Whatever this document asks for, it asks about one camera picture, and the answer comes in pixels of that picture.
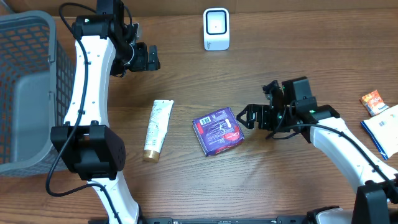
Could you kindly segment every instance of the small white box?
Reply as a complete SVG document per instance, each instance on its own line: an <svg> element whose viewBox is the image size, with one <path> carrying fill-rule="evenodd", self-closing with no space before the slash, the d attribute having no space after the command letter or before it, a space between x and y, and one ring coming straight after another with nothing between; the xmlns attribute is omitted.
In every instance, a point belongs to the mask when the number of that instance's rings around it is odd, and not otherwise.
<svg viewBox="0 0 398 224"><path fill-rule="evenodd" d="M210 8L203 13L203 35L206 50L226 50L229 47L229 12L225 8Z"/></svg>

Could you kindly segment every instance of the wooden table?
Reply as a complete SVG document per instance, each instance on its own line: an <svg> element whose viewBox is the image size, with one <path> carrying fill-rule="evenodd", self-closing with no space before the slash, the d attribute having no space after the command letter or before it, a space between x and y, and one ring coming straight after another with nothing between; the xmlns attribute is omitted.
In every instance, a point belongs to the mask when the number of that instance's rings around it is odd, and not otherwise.
<svg viewBox="0 0 398 224"><path fill-rule="evenodd" d="M74 41L57 20L58 39L75 59ZM275 12L231 15L231 46L203 49L202 16L138 17L144 41L156 44L162 68L111 78L111 128L127 150L124 168L134 199L148 217L262 218L305 214L314 208L352 208L355 195L332 162L296 136L266 141L266 131L244 129L236 149L205 157L192 119L227 106L267 104L261 85L301 76L318 104L330 104L380 157L360 126L368 119L359 98L378 89L398 104L398 9ZM153 101L175 100L158 164L142 161ZM398 168L398 156L387 163ZM46 175L0 177L0 222L85 223L105 217L92 189L53 198ZM58 172L52 189L84 184Z"/></svg>

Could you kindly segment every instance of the small box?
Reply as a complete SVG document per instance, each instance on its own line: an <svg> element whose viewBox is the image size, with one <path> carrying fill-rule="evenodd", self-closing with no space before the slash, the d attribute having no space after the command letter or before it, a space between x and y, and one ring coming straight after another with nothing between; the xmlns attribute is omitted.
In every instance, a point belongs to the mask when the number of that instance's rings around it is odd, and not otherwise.
<svg viewBox="0 0 398 224"><path fill-rule="evenodd" d="M214 156L243 142L242 130L231 108L212 112L192 123L206 156Z"/></svg>

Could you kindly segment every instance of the mesh basket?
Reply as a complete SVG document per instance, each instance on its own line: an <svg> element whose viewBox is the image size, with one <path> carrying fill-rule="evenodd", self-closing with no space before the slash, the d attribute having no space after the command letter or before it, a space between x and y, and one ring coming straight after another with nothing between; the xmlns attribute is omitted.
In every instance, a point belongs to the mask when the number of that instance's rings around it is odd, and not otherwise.
<svg viewBox="0 0 398 224"><path fill-rule="evenodd" d="M50 15L0 17L0 175L49 171L58 155L50 130L63 124L74 76ZM62 169L60 161L57 170Z"/></svg>

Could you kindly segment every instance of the white tube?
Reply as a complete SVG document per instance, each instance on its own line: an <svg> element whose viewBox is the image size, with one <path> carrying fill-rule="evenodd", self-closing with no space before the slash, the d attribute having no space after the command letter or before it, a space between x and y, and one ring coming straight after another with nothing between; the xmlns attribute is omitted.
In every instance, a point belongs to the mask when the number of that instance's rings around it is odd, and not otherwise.
<svg viewBox="0 0 398 224"><path fill-rule="evenodd" d="M148 162L159 161L160 150L169 125L173 100L155 100L150 114L147 138L144 146L144 160Z"/></svg>

